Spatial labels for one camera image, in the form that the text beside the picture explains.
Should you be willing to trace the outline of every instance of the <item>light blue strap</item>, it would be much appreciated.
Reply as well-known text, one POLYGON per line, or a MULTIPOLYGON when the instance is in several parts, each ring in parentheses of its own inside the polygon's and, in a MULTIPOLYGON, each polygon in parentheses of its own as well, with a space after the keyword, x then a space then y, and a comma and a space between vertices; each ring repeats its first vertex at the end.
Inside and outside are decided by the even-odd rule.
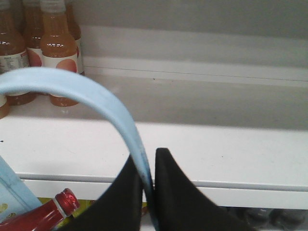
POLYGON ((42 205, 0 156, 0 205, 2 203, 9 207, 0 212, 0 223, 12 212, 19 215, 42 205))
POLYGON ((0 94, 17 91, 39 91, 62 95, 93 108, 112 123, 131 153, 143 182, 152 222, 158 230, 153 182, 145 149, 132 116, 114 94, 87 77, 46 67, 23 68, 2 74, 0 94))

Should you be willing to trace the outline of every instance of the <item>red bottle cap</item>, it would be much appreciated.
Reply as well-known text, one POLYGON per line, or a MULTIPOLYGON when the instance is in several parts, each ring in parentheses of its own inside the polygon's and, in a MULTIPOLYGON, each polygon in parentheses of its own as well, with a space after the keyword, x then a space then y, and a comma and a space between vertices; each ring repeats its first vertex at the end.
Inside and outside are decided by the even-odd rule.
POLYGON ((63 192, 57 194, 55 198, 68 216, 80 206, 79 201, 70 189, 64 189, 63 192))

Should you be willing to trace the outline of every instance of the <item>bag handle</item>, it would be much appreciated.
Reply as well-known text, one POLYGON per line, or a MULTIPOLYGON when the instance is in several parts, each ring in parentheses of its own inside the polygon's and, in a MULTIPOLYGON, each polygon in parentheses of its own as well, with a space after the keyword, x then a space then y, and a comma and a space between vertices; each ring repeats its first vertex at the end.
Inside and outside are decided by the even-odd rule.
POLYGON ((135 122, 123 103, 97 82, 54 68, 30 67, 0 76, 0 94, 17 91, 47 92, 84 103, 104 116, 121 134, 143 182, 151 219, 158 230, 149 162, 135 122))

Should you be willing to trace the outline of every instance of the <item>white shelf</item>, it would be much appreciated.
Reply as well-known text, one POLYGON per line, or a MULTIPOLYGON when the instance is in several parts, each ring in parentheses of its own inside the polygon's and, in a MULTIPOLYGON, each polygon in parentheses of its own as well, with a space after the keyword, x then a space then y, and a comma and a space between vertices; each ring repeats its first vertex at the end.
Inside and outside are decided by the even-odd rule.
MULTIPOLYGON (((308 209, 307 88, 91 76, 137 121, 152 173, 168 147, 218 205, 308 209)), ((128 151, 115 129, 79 104, 39 96, 0 121, 1 156, 36 196, 64 187, 96 199, 128 151)))

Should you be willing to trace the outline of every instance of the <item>bottle cap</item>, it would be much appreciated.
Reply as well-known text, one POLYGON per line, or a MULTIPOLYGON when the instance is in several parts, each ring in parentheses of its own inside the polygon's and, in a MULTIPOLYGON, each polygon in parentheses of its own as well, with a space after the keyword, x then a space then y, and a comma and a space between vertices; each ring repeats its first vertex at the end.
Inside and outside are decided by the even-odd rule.
POLYGON ((39 0, 23 0, 23 4, 28 7, 38 7, 39 0))
POLYGON ((55 198, 68 216, 80 207, 79 201, 70 189, 64 189, 55 198))
POLYGON ((40 0, 40 8, 46 13, 64 13, 66 11, 64 0, 40 0))
POLYGON ((9 0, 0 0, 0 11, 7 10, 10 8, 9 0))

